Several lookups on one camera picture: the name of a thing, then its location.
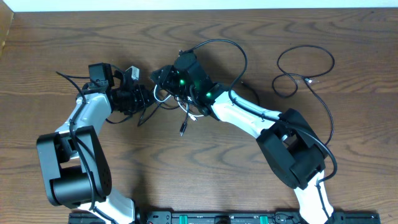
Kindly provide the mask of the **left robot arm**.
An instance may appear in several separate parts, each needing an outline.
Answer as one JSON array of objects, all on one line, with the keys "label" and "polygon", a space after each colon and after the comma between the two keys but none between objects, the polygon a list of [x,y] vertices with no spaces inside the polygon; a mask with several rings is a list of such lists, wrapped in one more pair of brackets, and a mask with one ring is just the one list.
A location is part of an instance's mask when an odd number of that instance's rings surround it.
[{"label": "left robot arm", "polygon": [[147,223],[133,199],[113,188],[111,171],[98,135],[118,111],[132,118],[154,102],[138,84],[139,69],[121,70],[109,63],[88,67],[83,86],[75,85],[76,106],[55,132],[36,142],[44,188],[53,206],[90,212],[105,223]]}]

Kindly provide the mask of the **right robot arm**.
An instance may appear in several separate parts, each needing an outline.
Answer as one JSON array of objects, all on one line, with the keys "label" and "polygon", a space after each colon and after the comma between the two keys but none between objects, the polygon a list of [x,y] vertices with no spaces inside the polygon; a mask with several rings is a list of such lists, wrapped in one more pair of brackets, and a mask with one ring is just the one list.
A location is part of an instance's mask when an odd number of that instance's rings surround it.
[{"label": "right robot arm", "polygon": [[192,51],[180,53],[174,64],[152,72],[150,78],[156,93],[164,90],[203,116],[251,135],[273,173],[294,190],[299,214],[307,223],[334,222],[324,182],[325,159],[336,159],[298,111],[267,110],[241,98],[231,87],[212,81]]}]

